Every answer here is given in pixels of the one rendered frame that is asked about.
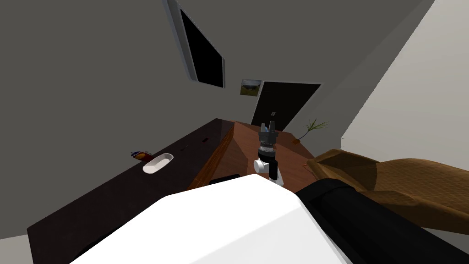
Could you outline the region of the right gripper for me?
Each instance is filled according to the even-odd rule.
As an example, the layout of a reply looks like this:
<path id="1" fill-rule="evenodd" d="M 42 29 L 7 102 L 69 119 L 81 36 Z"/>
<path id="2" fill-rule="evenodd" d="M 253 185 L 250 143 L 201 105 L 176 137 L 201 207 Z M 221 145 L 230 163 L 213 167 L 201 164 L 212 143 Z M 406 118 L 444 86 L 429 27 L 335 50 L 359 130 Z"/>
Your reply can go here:
<path id="1" fill-rule="evenodd" d="M 261 125 L 261 131 L 258 133 L 260 146 L 272 147 L 277 140 L 278 132 L 275 130 L 275 121 L 269 122 L 269 132 L 265 124 Z"/>

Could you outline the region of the black door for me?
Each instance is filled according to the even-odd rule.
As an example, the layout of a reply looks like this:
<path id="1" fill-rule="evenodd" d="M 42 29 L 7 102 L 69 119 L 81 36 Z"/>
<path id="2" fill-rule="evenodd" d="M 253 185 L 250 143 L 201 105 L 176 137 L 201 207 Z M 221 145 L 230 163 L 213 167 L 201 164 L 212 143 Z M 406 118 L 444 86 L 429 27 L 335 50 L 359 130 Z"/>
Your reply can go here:
<path id="1" fill-rule="evenodd" d="M 251 125 L 269 125 L 274 121 L 275 129 L 284 131 L 320 86 L 320 83 L 264 81 Z"/>

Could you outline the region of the green potted plant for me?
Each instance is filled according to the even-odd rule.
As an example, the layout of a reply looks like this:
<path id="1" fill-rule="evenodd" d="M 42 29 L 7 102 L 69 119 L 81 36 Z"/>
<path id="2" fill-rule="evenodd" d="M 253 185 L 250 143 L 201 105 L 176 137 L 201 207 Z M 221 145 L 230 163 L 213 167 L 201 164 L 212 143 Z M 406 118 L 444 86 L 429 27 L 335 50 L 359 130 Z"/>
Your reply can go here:
<path id="1" fill-rule="evenodd" d="M 304 138 L 310 131 L 326 128 L 328 126 L 328 124 L 329 124 L 329 121 L 324 121 L 324 122 L 318 123 L 317 119 L 315 119 L 314 121 L 309 120 L 309 124 L 306 125 L 307 131 L 301 137 L 295 138 L 294 140 L 292 140 L 292 144 L 294 144 L 294 145 L 299 144 L 301 139 Z"/>

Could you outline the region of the grey framed black window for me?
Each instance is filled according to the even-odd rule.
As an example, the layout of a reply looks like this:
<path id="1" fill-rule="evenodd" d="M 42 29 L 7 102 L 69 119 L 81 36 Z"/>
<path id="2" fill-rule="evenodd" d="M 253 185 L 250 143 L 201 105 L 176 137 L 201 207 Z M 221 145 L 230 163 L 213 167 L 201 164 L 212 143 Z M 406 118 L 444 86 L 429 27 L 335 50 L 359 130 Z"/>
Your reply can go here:
<path id="1" fill-rule="evenodd" d="M 225 88 L 224 58 L 177 0 L 161 0 L 190 80 Z"/>

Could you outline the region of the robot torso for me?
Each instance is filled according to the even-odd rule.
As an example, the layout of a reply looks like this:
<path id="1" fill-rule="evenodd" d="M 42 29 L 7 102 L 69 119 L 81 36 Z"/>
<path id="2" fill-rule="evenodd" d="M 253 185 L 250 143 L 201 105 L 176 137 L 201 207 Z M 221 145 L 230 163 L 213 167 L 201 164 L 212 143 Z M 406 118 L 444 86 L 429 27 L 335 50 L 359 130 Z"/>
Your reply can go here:
<path id="1" fill-rule="evenodd" d="M 165 196 L 71 264 L 351 264 L 291 191 L 257 174 Z"/>

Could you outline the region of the white oval bowl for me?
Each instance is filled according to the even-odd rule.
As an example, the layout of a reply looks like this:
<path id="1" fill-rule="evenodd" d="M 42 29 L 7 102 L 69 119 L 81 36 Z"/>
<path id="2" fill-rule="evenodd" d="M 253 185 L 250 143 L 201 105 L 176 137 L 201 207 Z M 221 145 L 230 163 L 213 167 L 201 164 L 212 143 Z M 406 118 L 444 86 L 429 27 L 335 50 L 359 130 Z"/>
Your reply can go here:
<path id="1" fill-rule="evenodd" d="M 159 155 L 158 157 L 154 158 L 152 161 L 149 163 L 145 164 L 142 168 L 143 172 L 147 174 L 154 174 L 166 165 L 168 165 L 172 159 L 173 155 L 169 153 L 163 153 Z"/>

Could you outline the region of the red blue yellow object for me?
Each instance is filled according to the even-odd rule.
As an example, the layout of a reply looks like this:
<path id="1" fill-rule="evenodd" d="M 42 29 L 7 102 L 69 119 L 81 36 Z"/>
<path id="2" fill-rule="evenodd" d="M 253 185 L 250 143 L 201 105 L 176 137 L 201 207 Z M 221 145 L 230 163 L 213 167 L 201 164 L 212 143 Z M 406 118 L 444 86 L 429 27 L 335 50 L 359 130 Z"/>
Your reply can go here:
<path id="1" fill-rule="evenodd" d="M 142 151 L 132 152 L 131 156 L 144 163 L 149 163 L 154 159 L 154 157 L 150 153 Z"/>

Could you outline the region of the brown sofa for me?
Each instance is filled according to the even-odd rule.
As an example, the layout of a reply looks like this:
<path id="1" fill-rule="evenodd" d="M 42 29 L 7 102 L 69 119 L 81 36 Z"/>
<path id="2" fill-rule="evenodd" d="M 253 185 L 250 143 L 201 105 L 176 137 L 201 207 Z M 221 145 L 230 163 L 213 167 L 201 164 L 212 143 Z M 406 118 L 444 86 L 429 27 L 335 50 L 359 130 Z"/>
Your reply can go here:
<path id="1" fill-rule="evenodd" d="M 469 235 L 469 171 L 426 159 L 377 160 L 331 149 L 307 161 L 423 228 Z"/>

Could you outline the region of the dark brown table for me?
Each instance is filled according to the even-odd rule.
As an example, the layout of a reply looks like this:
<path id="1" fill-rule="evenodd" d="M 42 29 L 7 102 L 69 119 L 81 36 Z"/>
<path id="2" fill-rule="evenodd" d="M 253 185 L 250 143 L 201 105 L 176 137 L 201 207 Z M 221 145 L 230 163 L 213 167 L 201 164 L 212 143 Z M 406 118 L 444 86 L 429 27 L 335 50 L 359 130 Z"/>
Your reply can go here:
<path id="1" fill-rule="evenodd" d="M 70 264 L 161 198 L 207 185 L 234 126 L 213 119 L 160 150 L 173 159 L 157 172 L 147 174 L 139 163 L 28 227 L 33 264 Z"/>

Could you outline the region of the landscape wall picture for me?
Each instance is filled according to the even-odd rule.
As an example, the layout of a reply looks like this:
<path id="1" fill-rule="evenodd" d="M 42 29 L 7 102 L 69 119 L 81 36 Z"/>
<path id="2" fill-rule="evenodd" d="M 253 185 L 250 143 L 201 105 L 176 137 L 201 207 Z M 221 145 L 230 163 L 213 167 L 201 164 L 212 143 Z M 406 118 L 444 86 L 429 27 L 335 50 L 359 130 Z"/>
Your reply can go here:
<path id="1" fill-rule="evenodd" d="M 240 95 L 254 96 L 258 95 L 262 80 L 242 79 Z"/>

